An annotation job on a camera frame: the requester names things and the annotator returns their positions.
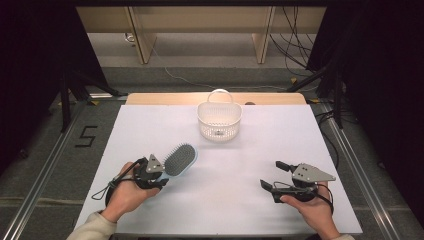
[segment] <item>human hand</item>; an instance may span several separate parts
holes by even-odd
[[[131,165],[132,162],[126,163],[122,167],[120,174],[125,172]],[[110,222],[117,222],[122,215],[134,211],[146,199],[155,196],[159,191],[159,188],[141,189],[134,181],[122,181],[114,190],[108,205],[101,215]]]
[[[327,182],[318,184],[328,186]],[[325,187],[318,186],[318,194],[330,200],[330,193]],[[305,222],[318,233],[322,240],[340,237],[333,221],[331,208],[324,200],[315,197],[311,201],[301,202],[289,195],[283,195],[280,200],[296,208]]]

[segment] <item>sleeve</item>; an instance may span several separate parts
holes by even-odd
[[[332,240],[355,240],[355,239],[352,236],[345,234],[345,235],[342,235],[338,238],[334,238]]]
[[[88,216],[87,221],[76,228],[67,240],[108,240],[116,231],[116,223],[109,222],[100,213]]]

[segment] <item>white tabletop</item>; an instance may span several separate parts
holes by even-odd
[[[197,106],[122,106],[77,225],[104,208],[91,196],[128,161],[150,154],[162,160],[180,143],[198,150],[184,175],[171,179],[154,198],[118,222],[117,234],[137,236],[255,237],[313,233],[296,209],[274,203],[260,186],[292,184],[275,161],[307,163],[337,180],[334,220],[342,233],[362,233],[330,154],[308,105],[243,107],[239,134],[226,143],[201,136]]]

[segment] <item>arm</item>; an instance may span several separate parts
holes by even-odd
[[[318,194],[330,199],[330,194],[325,187],[318,187]],[[313,228],[322,240],[349,240],[353,239],[349,235],[341,235],[334,224],[331,215],[330,206],[322,199],[314,198],[309,202],[300,202],[296,198],[288,195],[283,195],[281,201],[299,210],[305,222]]]
[[[124,165],[123,173],[131,162]],[[74,230],[67,240],[109,239],[116,230],[116,223],[125,214],[134,211],[146,199],[159,193],[158,188],[141,189],[134,181],[121,182],[112,194],[109,204],[101,212],[92,213],[87,221]]]

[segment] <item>white basket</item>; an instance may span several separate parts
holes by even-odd
[[[228,94],[231,102],[209,101],[209,98],[218,92]],[[239,132],[242,112],[241,106],[234,103],[233,96],[228,91],[216,89],[209,94],[207,102],[197,107],[200,133],[214,142],[229,141]]]

